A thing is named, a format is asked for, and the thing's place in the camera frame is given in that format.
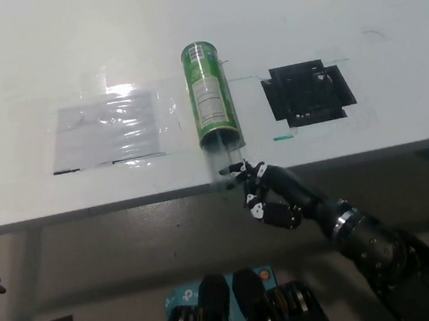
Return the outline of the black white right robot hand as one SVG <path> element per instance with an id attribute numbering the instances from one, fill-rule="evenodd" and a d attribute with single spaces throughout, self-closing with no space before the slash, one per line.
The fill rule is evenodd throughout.
<path id="1" fill-rule="evenodd" d="M 245 207 L 258 222 L 283 229 L 295 229 L 302 220 L 317 223 L 331 239 L 339 217 L 338 201 L 329 199 L 320 190 L 303 184 L 289 169 L 259 162 L 255 166 L 246 160 L 218 171 L 234 175 L 242 185 Z"/>

